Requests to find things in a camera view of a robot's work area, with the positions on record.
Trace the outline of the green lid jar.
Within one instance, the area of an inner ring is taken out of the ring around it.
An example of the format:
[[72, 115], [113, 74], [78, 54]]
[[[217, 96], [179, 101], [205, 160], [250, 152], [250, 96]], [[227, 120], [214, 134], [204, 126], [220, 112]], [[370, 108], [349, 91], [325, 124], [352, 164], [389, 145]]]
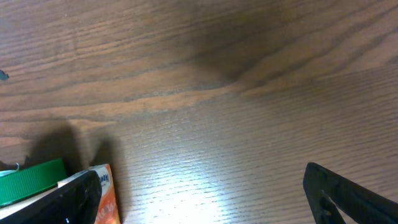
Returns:
[[1, 171], [1, 219], [34, 203], [57, 188], [67, 178], [62, 159], [55, 159], [21, 170]]

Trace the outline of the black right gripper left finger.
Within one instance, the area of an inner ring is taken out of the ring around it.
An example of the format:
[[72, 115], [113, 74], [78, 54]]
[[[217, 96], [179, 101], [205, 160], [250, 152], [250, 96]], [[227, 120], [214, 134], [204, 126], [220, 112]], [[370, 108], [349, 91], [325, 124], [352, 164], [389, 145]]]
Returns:
[[87, 171], [27, 207], [3, 218], [1, 224], [94, 224], [102, 187], [95, 171]]

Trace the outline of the small orange carton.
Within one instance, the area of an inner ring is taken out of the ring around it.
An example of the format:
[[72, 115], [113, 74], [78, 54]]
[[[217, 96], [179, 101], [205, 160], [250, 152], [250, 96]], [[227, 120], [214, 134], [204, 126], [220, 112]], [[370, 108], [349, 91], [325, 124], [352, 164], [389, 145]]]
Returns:
[[114, 190], [113, 175], [109, 164], [91, 166], [87, 170], [83, 170], [66, 179], [58, 181], [58, 188], [63, 187], [67, 183], [88, 171], [95, 171], [97, 173], [102, 187], [101, 200], [99, 202], [95, 224], [120, 224], [121, 220], [119, 217], [116, 194]]

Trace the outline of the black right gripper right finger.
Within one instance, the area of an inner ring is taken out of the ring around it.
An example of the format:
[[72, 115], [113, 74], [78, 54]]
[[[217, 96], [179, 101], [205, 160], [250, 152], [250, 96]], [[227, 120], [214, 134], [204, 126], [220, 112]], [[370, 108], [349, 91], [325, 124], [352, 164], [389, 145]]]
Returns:
[[356, 223], [397, 223], [397, 203], [323, 166], [309, 162], [303, 189], [316, 223], [344, 223], [344, 212]]

